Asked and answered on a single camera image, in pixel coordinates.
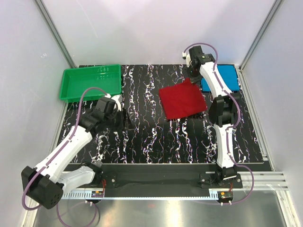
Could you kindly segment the red t shirt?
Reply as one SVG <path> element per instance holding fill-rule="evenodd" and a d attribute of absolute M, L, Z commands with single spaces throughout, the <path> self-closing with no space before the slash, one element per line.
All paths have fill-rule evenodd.
<path fill-rule="evenodd" d="M 207 110 L 202 92 L 189 78 L 160 89 L 159 97 L 167 120 L 185 118 Z"/>

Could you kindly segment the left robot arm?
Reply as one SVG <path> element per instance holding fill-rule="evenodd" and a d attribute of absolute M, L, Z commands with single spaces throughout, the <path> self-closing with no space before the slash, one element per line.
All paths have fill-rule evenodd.
<path fill-rule="evenodd" d="M 122 107 L 121 95 L 106 95 L 86 113 L 80 113 L 76 124 L 65 139 L 34 168 L 26 166 L 21 172 L 24 193 L 46 209 L 56 206 L 64 194 L 82 186 L 98 187 L 103 183 L 102 163 L 84 162 L 80 167 L 64 173 L 71 160 L 98 133 L 111 129 L 127 130 L 127 112 Z"/>

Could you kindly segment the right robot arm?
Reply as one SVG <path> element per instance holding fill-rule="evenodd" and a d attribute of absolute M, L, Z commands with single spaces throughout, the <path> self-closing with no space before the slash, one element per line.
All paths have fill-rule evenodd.
<path fill-rule="evenodd" d="M 223 188 L 237 177 L 232 134 L 240 121 L 240 107 L 238 95 L 228 88 L 217 68 L 217 51 L 215 56 L 206 54 L 202 45 L 203 43 L 190 45 L 182 53 L 182 57 L 186 59 L 191 83 L 204 79 L 213 97 L 208 116 L 216 132 L 218 151 L 212 183 Z"/>

